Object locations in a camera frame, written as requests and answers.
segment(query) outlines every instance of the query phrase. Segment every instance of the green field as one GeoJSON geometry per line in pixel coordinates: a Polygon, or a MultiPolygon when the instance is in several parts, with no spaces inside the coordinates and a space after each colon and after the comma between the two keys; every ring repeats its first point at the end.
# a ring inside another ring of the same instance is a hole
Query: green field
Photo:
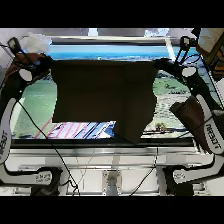
{"type": "MultiPolygon", "coordinates": [[[[171,93],[171,91],[180,90],[188,91],[184,85],[171,78],[156,78],[153,85],[155,95],[164,95],[171,93]]],[[[23,97],[25,97],[24,107],[37,126],[41,128],[53,115],[57,98],[56,84],[49,80],[39,80],[26,88],[23,97]]],[[[47,134],[52,127],[53,124],[50,123],[44,130],[44,133],[47,134]]],[[[20,112],[14,133],[17,138],[24,134],[35,136],[38,133],[38,130],[34,127],[23,110],[20,112]]]]}

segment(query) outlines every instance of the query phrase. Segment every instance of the brown object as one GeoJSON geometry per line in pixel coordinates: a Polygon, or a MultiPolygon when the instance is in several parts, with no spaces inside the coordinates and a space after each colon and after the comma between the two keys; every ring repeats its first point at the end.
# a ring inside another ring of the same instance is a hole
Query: brown object
{"type": "Polygon", "coordinates": [[[56,61],[51,69],[58,88],[52,121],[117,121],[114,132],[137,143],[153,119],[157,72],[149,61],[56,61]]]}
{"type": "Polygon", "coordinates": [[[184,103],[176,102],[170,107],[170,111],[191,132],[203,150],[212,153],[205,138],[204,113],[197,99],[190,96],[184,103]]]}

